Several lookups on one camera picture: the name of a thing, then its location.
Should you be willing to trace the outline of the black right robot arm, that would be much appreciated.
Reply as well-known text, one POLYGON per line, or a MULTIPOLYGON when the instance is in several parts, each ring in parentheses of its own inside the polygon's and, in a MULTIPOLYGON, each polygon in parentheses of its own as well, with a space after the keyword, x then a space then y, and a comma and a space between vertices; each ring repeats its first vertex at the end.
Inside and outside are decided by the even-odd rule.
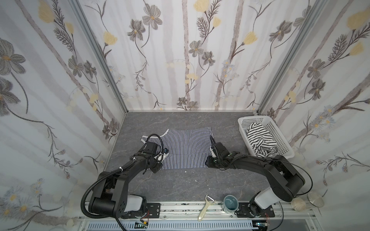
POLYGON ((242 169, 266 177, 269 187, 249 201, 247 214, 254 218, 265 213, 272 204, 291 202, 305 185, 304 177, 285 157, 254 157, 240 152, 229 152, 221 142, 211 140, 211 156, 206 166, 222 170, 242 169))

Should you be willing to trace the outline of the blue white striped tank top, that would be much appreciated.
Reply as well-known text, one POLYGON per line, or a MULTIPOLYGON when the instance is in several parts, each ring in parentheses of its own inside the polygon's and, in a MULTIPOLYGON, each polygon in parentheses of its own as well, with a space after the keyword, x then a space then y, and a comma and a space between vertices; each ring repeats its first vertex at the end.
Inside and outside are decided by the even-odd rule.
POLYGON ((162 161, 162 170, 206 168, 207 157, 211 155, 211 140, 213 136, 211 127, 189 130, 168 129, 159 136, 149 139, 161 145, 169 152, 162 161))

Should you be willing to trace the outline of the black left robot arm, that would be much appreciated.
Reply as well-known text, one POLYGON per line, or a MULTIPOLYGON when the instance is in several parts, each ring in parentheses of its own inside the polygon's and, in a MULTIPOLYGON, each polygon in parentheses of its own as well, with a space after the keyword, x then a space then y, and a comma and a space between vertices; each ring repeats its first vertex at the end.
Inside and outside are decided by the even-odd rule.
POLYGON ((148 141, 128 163, 114 171, 102 172, 82 196, 82 213, 89 218, 121 218, 130 212, 144 213, 146 199, 129 194, 129 183, 140 172, 160 170, 162 160, 169 153, 163 144, 160 147, 158 151, 158 145, 148 141))

